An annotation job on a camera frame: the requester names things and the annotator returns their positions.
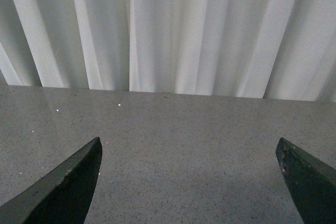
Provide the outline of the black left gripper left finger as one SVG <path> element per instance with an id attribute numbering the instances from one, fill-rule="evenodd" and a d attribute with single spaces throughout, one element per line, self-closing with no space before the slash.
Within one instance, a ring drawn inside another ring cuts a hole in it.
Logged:
<path id="1" fill-rule="evenodd" d="M 1 206 L 1 223 L 84 223 L 95 192 L 102 144 L 94 138 Z"/>

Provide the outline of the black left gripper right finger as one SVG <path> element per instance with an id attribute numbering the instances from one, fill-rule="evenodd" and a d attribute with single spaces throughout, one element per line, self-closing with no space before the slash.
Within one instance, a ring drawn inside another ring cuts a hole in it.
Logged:
<path id="1" fill-rule="evenodd" d="M 285 138 L 276 157 L 291 198 L 304 223 L 335 223 L 335 168 Z"/>

